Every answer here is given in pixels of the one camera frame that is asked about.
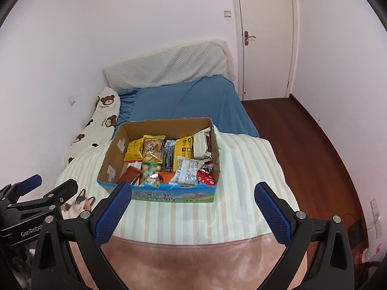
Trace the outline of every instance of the yellow snack bag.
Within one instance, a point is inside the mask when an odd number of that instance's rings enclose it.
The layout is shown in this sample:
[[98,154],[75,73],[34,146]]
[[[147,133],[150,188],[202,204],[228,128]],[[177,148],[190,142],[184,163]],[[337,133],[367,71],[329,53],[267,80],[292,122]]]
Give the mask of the yellow snack bag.
[[144,135],[142,158],[144,162],[163,163],[163,142],[165,135]]
[[192,156],[192,136],[186,136],[176,140],[174,161],[173,161],[173,171],[177,170],[177,157],[182,156],[187,159],[193,158]]
[[142,148],[144,138],[131,141],[126,148],[126,153],[123,161],[142,161]]

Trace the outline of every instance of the wooden floor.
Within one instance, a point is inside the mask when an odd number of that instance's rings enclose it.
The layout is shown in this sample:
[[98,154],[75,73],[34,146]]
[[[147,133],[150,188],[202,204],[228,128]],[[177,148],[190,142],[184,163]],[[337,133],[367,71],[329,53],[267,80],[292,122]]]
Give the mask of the wooden floor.
[[[294,98],[243,101],[261,138],[274,149],[300,210],[311,218],[338,215],[346,228],[364,215],[352,180],[318,124]],[[368,246],[365,240],[353,257]],[[308,262],[315,244],[310,244]]]

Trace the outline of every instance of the wall outlet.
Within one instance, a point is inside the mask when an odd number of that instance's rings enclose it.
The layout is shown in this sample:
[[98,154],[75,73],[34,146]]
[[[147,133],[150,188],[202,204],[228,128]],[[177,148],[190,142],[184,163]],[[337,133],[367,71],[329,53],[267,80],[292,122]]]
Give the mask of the wall outlet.
[[382,237],[382,222],[380,221],[379,207],[378,207],[378,204],[376,203],[375,198],[371,201],[371,209],[372,209],[373,221],[375,224],[376,238],[378,239]]
[[72,107],[73,105],[74,105],[74,103],[75,103],[75,99],[74,99],[74,97],[72,97],[72,96],[70,96],[68,99],[67,99],[67,101],[68,101],[68,104]]

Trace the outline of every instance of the blue bed sheet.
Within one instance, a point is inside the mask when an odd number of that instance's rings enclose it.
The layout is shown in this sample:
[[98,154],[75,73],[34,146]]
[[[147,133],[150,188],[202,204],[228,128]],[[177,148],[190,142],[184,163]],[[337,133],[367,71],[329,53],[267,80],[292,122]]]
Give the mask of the blue bed sheet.
[[126,89],[115,126],[128,121],[209,117],[220,132],[259,137],[232,82],[222,76],[175,85]]

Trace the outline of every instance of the light switch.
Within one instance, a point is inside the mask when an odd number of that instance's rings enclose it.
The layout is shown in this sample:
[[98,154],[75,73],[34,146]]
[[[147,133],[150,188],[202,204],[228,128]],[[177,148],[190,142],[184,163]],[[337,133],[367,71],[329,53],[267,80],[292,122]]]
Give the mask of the light switch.
[[74,103],[75,103],[75,99],[74,99],[74,97],[72,97],[72,96],[70,96],[70,97],[67,99],[67,101],[68,101],[68,104],[69,104],[70,106],[74,105]]

